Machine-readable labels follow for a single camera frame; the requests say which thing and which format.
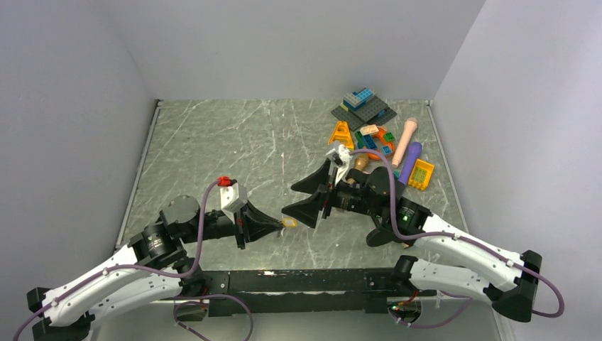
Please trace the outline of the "yellow key tag with keyring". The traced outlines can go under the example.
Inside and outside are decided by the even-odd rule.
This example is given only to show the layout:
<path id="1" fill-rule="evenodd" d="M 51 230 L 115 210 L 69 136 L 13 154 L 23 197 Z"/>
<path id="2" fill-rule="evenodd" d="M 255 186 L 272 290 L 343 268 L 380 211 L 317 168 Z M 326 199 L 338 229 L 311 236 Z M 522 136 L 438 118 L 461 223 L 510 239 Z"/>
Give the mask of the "yellow key tag with keyring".
<path id="1" fill-rule="evenodd" d="M 282 227 L 278 232 L 279 237 L 283 235 L 285 230 L 296 228 L 298 226 L 298 221 L 292 217 L 283 217 L 280 223 Z"/>

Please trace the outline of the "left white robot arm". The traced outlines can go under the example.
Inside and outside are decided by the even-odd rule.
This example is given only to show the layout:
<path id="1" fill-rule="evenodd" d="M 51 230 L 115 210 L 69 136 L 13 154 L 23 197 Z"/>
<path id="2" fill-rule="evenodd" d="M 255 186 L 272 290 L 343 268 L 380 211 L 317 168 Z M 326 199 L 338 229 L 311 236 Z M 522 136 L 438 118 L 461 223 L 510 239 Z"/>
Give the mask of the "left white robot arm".
<path id="1" fill-rule="evenodd" d="M 249 202 L 226 214 L 203 212 L 194 197 L 179 196 L 156 222 L 91 271 L 54 289 L 29 291 L 28 306 L 40 319 L 32 327 L 33 338 L 84 340 L 109 318 L 154 301 L 223 299 L 229 285 L 225 274 L 204 273 L 184 244 L 234 237 L 244 249 L 284 226 Z"/>

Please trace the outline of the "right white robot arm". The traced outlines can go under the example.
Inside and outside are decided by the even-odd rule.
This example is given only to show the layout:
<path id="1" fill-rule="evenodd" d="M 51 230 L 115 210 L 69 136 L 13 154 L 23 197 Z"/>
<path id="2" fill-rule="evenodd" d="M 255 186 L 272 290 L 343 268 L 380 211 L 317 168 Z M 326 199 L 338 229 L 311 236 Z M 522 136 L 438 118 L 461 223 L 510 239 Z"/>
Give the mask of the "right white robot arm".
<path id="1" fill-rule="evenodd" d="M 489 303 L 495 312 L 527 323 L 534 314 L 542 257 L 531 250 L 504 251 L 457 229 L 431 210 L 403 197 L 403 184 L 380 166 L 370 173 L 352 169 L 337 181 L 326 160 L 319 170 L 292 186 L 309 197 L 282 209 L 284 215 L 314 228 L 331 209 L 369 216 L 375 227 L 367 235 L 370 247 L 389 242 L 436 251 L 456 262 L 439 265 L 402 255 L 390 277 L 390 289 L 400 295 L 441 291 Z"/>

